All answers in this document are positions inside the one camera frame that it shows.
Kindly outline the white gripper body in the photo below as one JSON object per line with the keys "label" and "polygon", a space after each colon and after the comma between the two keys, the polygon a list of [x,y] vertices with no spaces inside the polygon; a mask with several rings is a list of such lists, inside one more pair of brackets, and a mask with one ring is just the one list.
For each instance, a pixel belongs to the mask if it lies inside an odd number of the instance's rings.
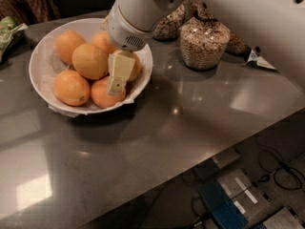
{"label": "white gripper body", "polygon": [[149,35],[135,28],[124,17],[120,9],[120,0],[115,0],[104,22],[105,30],[117,49],[137,52],[146,46]]}

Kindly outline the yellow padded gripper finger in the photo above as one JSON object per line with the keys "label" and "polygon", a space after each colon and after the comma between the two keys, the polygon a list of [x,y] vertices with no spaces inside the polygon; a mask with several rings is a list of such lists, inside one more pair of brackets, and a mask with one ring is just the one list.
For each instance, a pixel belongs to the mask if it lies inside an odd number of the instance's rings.
{"label": "yellow padded gripper finger", "polygon": [[111,95],[122,94],[132,74],[135,59],[131,52],[116,51],[109,55],[108,93]]}

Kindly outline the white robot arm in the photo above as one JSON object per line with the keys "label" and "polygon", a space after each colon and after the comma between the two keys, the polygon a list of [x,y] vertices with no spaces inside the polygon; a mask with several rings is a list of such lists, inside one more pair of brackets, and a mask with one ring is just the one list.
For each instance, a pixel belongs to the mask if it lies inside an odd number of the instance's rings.
{"label": "white robot arm", "polygon": [[[113,44],[144,48],[161,18],[185,0],[115,0],[106,20]],[[305,90],[305,0],[193,0]]]}

